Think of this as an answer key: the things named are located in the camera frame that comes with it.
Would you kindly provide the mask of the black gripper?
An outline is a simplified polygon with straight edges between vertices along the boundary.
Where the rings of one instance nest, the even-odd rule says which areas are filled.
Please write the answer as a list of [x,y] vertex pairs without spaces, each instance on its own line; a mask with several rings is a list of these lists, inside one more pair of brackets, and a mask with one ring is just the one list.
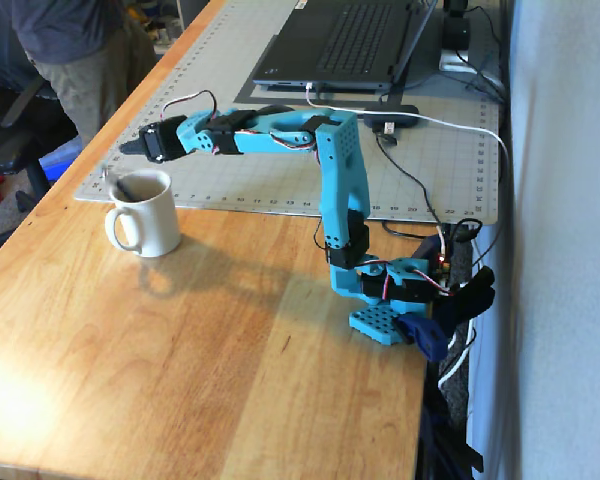
[[143,155],[153,163],[164,163],[183,157],[186,152],[177,136],[177,128],[187,119],[184,115],[150,123],[139,129],[139,140],[122,143],[124,155]]

